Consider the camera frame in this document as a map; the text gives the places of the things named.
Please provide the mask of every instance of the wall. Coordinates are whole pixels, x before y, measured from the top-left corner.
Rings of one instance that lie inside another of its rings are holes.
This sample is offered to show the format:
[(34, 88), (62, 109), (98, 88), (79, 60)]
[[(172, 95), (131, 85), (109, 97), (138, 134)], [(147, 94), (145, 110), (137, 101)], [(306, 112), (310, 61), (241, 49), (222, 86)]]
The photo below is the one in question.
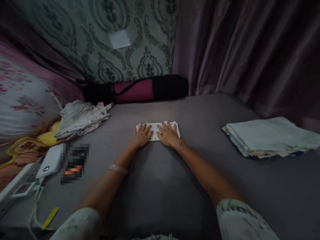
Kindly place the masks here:
[[(46, 41), (94, 82), (171, 74), (178, 0), (10, 0)], [(127, 29), (131, 46), (108, 34)]]

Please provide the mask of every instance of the folded cloth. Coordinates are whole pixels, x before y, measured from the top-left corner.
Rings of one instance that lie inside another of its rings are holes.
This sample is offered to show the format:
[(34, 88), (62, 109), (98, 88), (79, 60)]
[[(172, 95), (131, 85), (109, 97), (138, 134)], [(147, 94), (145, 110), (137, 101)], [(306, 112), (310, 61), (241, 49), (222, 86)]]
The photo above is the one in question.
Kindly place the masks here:
[(244, 156), (285, 157), (320, 146), (320, 134), (299, 128), (284, 117), (229, 123), (222, 130)]
[[(149, 140), (149, 142), (160, 141), (160, 139), (159, 139), (159, 137), (158, 137), (158, 135), (157, 135), (157, 132), (160, 132), (160, 130), (159, 130), (159, 128), (157, 127), (157, 125), (160, 125), (160, 126), (163, 128), (162, 123), (146, 123), (146, 124), (147, 124), (147, 127), (149, 127), (149, 126), (151, 125), (152, 127), (151, 127), (150, 131), (153, 131), (153, 134), (152, 134), (151, 139)], [(177, 125), (177, 133), (178, 133), (178, 136), (179, 136), (179, 138), (180, 138), (181, 136), (180, 136), (180, 131), (179, 131), (178, 124), (177, 124), (175, 121), (174, 121), (174, 122), (170, 122), (170, 125), (171, 125), (172, 129), (173, 129), (173, 126), (174, 126), (175, 124)], [(136, 129), (137, 129), (137, 130), (139, 129), (140, 125), (141, 125), (141, 124), (138, 124), (138, 125), (136, 126)]]
[(112, 107), (112, 103), (104, 106), (94, 106), (91, 103), (83, 103), (76, 100), (66, 104), (64, 109), (60, 111), (61, 123), (54, 137), (58, 139), (70, 139), (80, 135), (84, 135), (99, 127), (103, 120), (109, 118), (108, 110)]

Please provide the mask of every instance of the bracelet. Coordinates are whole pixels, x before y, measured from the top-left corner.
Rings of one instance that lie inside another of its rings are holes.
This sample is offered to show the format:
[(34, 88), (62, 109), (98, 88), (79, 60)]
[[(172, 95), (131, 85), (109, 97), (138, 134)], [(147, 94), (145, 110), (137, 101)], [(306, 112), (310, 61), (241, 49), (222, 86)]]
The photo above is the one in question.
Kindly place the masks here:
[(123, 175), (127, 175), (129, 173), (128, 169), (121, 167), (115, 163), (112, 163), (109, 169), (118, 173), (122, 173)]

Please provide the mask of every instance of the mattress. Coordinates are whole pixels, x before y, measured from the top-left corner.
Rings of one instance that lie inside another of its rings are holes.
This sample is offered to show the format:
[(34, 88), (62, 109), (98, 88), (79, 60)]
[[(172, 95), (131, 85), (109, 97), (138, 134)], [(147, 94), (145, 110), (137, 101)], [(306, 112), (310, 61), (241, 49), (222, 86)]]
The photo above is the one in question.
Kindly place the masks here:
[[(60, 185), (62, 171), (48, 178), (40, 199), (44, 221), (60, 207), (49, 227), (57, 229), (76, 209), (130, 142), (139, 123), (176, 121), (181, 138), (220, 170), (260, 213), (280, 239), (319, 239), (320, 157), (245, 158), (221, 130), (227, 123), (259, 116), (227, 94), (185, 99), (118, 104), (101, 127), (75, 143), (89, 143), (83, 176)], [(19, 199), (0, 221), (0, 227), (25, 227), (33, 198)], [(180, 239), (220, 239), (213, 204), (193, 174), (170, 147), (149, 142), (134, 157), (111, 206), (104, 229), (110, 235), (144, 237), (169, 234)]]

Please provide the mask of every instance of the hand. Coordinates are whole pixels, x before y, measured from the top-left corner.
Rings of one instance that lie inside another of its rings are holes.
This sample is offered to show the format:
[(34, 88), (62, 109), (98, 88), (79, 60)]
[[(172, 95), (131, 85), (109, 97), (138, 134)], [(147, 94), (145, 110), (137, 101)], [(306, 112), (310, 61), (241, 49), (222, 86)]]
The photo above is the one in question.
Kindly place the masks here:
[(146, 143), (150, 140), (153, 134), (153, 131), (149, 132), (151, 127), (151, 125), (147, 127), (147, 124), (145, 123), (143, 125), (140, 125), (138, 131), (137, 128), (135, 128), (134, 138), (131, 144), (136, 148), (146, 145)]
[(160, 139), (160, 141), (170, 147), (175, 147), (180, 144), (183, 145), (182, 139), (179, 139), (178, 133), (177, 133), (177, 125), (175, 124), (173, 126), (173, 129), (171, 127), (171, 124), (168, 122), (168, 126), (165, 125), (165, 123), (162, 123), (163, 128), (158, 125), (160, 132), (157, 132), (157, 135)]

